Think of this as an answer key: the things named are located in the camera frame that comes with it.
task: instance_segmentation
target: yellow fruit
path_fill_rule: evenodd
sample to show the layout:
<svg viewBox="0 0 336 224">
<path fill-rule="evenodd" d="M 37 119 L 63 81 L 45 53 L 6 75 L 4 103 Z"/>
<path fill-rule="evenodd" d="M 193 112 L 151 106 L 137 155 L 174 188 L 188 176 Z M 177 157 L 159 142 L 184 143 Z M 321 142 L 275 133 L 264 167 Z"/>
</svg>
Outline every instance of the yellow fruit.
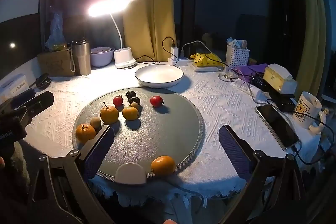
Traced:
<svg viewBox="0 0 336 224">
<path fill-rule="evenodd" d="M 87 123 L 82 123 L 76 128 L 76 138 L 82 144 L 85 144 L 88 140 L 92 140 L 95 136 L 95 129 Z"/>
<path fill-rule="evenodd" d="M 126 120 L 134 121 L 139 117 L 139 112 L 135 107 L 128 106 L 123 109 L 123 116 Z"/>
<path fill-rule="evenodd" d="M 170 156 L 161 156 L 151 164 L 151 169 L 156 176 L 168 176 L 175 171 L 175 161 Z"/>
<path fill-rule="evenodd" d="M 139 110 L 139 105 L 136 102 L 131 103 L 129 106 L 135 107 L 137 110 Z"/>
<path fill-rule="evenodd" d="M 93 126 L 93 128 L 95 130 L 97 130 L 100 126 L 101 126 L 101 120 L 99 117 L 93 117 L 91 120 L 90 120 L 90 125 Z"/>
<path fill-rule="evenodd" d="M 104 124 L 113 124 L 118 121 L 119 111 L 114 106 L 106 106 L 101 109 L 100 117 Z"/>
</svg>

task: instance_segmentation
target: red tomato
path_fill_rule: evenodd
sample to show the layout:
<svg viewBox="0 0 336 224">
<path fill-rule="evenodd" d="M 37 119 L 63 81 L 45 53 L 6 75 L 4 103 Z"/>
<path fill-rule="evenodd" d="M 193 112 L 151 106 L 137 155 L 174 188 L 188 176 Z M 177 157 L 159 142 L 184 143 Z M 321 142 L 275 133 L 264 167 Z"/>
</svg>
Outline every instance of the red tomato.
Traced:
<svg viewBox="0 0 336 224">
<path fill-rule="evenodd" d="M 153 107 L 159 107 L 163 105 L 163 98 L 161 96 L 155 95 L 149 99 Z"/>
<path fill-rule="evenodd" d="M 115 106 L 121 106 L 123 104 L 123 97 L 122 96 L 116 96 L 113 98 L 113 104 Z"/>
</svg>

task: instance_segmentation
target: yellow curtain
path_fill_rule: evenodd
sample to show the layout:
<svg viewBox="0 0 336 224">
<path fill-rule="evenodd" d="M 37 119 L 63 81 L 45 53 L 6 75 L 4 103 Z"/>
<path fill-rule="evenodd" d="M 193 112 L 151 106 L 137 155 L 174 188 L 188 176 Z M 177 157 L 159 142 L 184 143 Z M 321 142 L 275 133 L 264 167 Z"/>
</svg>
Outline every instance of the yellow curtain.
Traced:
<svg viewBox="0 0 336 224">
<path fill-rule="evenodd" d="M 295 96 L 302 91 L 317 95 L 325 58 L 326 16 L 323 0 L 305 0 L 306 33 L 301 63 L 296 77 L 298 87 Z"/>
<path fill-rule="evenodd" d="M 162 49 L 162 40 L 175 39 L 173 0 L 134 0 L 123 15 L 126 47 L 134 58 L 148 55 L 156 61 L 168 61 L 169 53 Z M 171 39 L 164 47 L 170 51 Z M 138 61 L 149 60 L 143 57 Z"/>
</svg>

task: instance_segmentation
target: yellow tissue pack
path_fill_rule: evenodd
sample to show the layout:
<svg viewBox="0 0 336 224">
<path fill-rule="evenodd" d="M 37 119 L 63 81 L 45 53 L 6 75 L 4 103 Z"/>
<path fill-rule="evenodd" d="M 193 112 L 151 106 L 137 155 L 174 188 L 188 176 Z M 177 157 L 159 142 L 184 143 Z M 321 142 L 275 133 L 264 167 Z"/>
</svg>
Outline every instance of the yellow tissue pack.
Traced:
<svg viewBox="0 0 336 224">
<path fill-rule="evenodd" d="M 222 60 L 215 54 L 193 54 L 190 56 L 198 67 L 223 66 Z"/>
</svg>

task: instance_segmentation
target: mug handle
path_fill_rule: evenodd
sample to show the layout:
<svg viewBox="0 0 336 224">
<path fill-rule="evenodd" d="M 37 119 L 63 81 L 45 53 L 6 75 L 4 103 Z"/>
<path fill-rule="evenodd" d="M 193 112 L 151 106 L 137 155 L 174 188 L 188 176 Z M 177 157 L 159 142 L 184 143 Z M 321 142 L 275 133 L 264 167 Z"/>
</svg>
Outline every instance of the mug handle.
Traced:
<svg viewBox="0 0 336 224">
<path fill-rule="evenodd" d="M 320 110 L 319 115 L 320 115 L 321 122 L 326 123 L 326 114 Z M 321 131 L 323 130 L 323 128 L 324 128 L 324 125 L 321 123 L 318 127 L 314 126 L 314 123 L 309 126 L 310 131 L 316 135 L 321 135 Z"/>
</svg>

